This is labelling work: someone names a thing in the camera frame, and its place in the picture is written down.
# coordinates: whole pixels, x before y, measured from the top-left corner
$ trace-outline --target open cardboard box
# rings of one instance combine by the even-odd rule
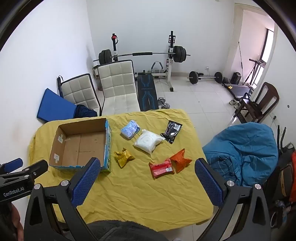
[[[111,129],[106,118],[59,125],[52,143],[49,165],[59,170],[81,169],[92,158],[101,171],[110,172]]]

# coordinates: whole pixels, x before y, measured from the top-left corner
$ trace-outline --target blue gripper pad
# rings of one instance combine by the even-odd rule
[[[79,180],[72,192],[73,206],[82,205],[87,194],[89,193],[94,181],[98,177],[101,170],[101,163],[98,158],[90,165],[82,178]]]
[[[213,176],[200,160],[195,161],[195,174],[214,206],[223,206],[223,192]]]
[[[11,172],[15,171],[16,169],[22,167],[22,165],[23,165],[22,159],[17,158],[13,161],[6,163],[5,167],[4,167],[4,171],[6,173],[11,173]]]

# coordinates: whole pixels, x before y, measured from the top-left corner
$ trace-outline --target white folding floor chair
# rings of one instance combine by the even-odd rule
[[[98,72],[104,94],[102,115],[140,111],[131,60],[100,65]]]
[[[102,108],[90,74],[79,75],[64,82],[61,81],[61,76],[59,76],[57,83],[61,97],[73,104],[82,104],[95,110],[98,116],[102,115]]]

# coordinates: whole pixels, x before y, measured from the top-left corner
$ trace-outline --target metal screw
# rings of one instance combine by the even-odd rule
[[[260,184],[255,184],[255,188],[260,190],[261,189],[261,185]]]
[[[231,181],[231,180],[229,180],[229,181],[227,181],[227,185],[230,186],[230,187],[233,187],[234,186],[234,182]]]
[[[68,181],[68,180],[63,180],[63,181],[61,182],[61,185],[62,185],[63,187],[67,186],[68,184],[69,184],[69,181]]]
[[[39,189],[41,187],[41,185],[38,183],[38,184],[36,184],[35,186],[34,186],[34,189]]]

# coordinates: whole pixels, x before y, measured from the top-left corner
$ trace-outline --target finger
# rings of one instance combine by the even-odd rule
[[[24,229],[21,223],[17,226],[17,241],[24,241]]]
[[[13,225],[17,228],[18,224],[20,222],[20,214],[19,214],[17,208],[13,204],[11,204],[11,207],[12,207],[11,220],[12,220]]]

